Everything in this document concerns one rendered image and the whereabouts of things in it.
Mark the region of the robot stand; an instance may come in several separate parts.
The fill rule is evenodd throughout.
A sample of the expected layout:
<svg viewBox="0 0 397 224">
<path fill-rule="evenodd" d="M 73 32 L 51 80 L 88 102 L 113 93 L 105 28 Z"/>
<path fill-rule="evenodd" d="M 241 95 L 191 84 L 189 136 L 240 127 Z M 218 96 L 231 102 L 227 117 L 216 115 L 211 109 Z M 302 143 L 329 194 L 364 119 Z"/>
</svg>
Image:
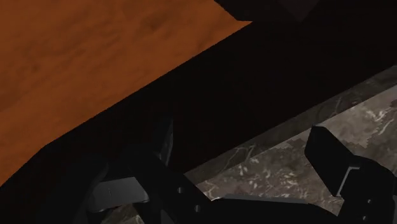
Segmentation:
<svg viewBox="0 0 397 224">
<path fill-rule="evenodd" d="M 214 0 L 238 21 L 302 22 L 397 9 L 397 0 Z"/>
</svg>

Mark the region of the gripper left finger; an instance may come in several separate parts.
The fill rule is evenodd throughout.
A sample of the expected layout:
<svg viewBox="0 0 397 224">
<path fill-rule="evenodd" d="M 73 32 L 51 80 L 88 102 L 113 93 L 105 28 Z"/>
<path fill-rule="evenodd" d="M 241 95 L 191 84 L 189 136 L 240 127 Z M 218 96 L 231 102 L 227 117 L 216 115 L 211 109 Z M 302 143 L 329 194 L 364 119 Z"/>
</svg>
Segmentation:
<svg viewBox="0 0 397 224">
<path fill-rule="evenodd" d="M 173 120 L 160 122 L 150 143 L 129 145 L 118 160 L 83 157 L 43 204 L 43 224 L 99 224 L 89 216 L 136 204 L 145 224 L 216 224 L 218 208 L 185 175 L 167 168 Z"/>
</svg>

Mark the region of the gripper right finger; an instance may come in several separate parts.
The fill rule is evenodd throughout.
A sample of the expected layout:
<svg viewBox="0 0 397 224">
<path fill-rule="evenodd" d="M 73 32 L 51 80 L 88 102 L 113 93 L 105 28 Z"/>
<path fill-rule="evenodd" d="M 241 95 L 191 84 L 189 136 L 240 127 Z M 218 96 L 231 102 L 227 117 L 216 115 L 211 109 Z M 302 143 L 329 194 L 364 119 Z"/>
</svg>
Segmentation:
<svg viewBox="0 0 397 224">
<path fill-rule="evenodd" d="M 397 224 L 397 177 L 389 169 L 353 154 L 322 126 L 311 128 L 304 153 L 328 191 L 344 200 L 338 224 Z"/>
</svg>

